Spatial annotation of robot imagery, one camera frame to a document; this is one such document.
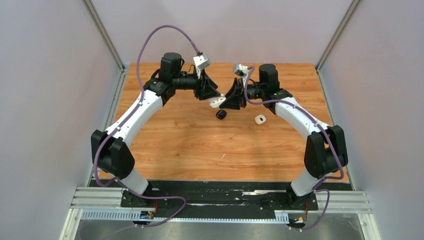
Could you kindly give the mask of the white oval charging case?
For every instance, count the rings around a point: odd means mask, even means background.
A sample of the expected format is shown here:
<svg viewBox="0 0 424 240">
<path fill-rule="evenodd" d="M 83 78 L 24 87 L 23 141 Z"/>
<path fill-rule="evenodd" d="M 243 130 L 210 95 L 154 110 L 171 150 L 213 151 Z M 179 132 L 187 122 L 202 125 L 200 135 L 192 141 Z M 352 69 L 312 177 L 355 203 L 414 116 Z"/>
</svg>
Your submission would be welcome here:
<svg viewBox="0 0 424 240">
<path fill-rule="evenodd" d="M 209 101 L 209 106 L 211 108 L 218 108 L 223 102 L 225 102 L 226 97 L 225 96 L 220 96 L 220 97 L 213 97 L 210 98 Z"/>
</svg>

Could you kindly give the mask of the black glossy charging case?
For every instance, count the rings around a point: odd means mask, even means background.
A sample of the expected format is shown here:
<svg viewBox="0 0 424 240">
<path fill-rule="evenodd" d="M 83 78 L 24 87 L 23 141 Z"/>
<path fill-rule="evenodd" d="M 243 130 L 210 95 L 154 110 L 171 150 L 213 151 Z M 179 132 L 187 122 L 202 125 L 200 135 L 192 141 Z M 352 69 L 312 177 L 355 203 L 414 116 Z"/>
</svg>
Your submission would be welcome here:
<svg viewBox="0 0 424 240">
<path fill-rule="evenodd" d="M 227 112 L 224 109 L 219 109 L 216 114 L 216 118 L 219 120 L 223 120 L 227 116 Z"/>
</svg>

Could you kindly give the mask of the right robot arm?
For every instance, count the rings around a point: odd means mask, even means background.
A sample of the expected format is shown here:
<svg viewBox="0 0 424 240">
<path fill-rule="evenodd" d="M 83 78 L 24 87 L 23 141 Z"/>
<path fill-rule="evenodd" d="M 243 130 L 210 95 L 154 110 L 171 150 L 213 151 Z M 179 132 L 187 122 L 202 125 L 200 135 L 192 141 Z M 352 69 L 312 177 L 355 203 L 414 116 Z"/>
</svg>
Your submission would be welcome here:
<svg viewBox="0 0 424 240">
<path fill-rule="evenodd" d="M 230 90 L 219 104 L 221 109 L 239 110 L 247 104 L 263 105 L 274 115 L 289 123 L 306 141 L 304 170 L 290 183 L 285 195 L 286 204 L 298 209 L 306 201 L 306 195 L 314 192 L 327 179 L 345 176 L 348 154 L 344 130 L 339 125 L 330 126 L 302 107 L 293 95 L 280 87 L 279 74 L 274 64 L 259 66 L 258 81 L 251 82 L 255 68 L 236 63 L 233 72 L 237 76 Z"/>
</svg>

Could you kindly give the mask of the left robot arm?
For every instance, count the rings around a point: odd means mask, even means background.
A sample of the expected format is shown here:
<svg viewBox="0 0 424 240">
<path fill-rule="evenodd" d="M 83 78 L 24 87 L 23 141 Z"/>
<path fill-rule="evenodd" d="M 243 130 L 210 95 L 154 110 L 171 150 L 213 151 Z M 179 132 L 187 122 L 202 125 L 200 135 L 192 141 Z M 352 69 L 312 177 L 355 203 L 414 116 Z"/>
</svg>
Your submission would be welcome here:
<svg viewBox="0 0 424 240">
<path fill-rule="evenodd" d="M 126 112 L 105 130 L 91 135 L 92 162 L 96 168 L 113 175 L 114 179 L 134 192 L 140 206 L 149 206 L 153 193 L 149 182 L 136 170 L 130 145 L 146 122 L 172 98 L 177 90 L 192 90 L 200 101 L 219 98 L 218 86 L 206 74 L 211 64 L 206 54 L 193 58 L 194 70 L 183 71 L 185 61 L 179 53 L 167 52 L 160 67 L 142 86 L 139 96 Z"/>
</svg>

